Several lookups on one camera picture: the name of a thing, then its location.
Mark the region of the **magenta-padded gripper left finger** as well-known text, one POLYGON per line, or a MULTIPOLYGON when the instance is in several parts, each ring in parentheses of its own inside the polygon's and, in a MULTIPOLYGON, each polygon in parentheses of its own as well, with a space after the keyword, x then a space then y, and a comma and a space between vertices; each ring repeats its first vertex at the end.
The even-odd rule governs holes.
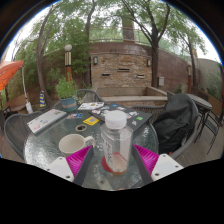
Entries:
POLYGON ((58 157, 46 170, 78 186, 82 186, 93 155, 93 146, 90 145, 67 158, 58 157))

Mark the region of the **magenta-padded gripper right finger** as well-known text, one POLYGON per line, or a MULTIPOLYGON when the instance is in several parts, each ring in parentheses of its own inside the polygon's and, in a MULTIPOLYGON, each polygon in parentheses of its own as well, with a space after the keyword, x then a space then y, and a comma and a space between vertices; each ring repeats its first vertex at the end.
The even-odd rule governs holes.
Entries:
POLYGON ((145 185, 183 169, 183 166, 169 155, 158 155, 136 144, 132 147, 132 154, 145 185))

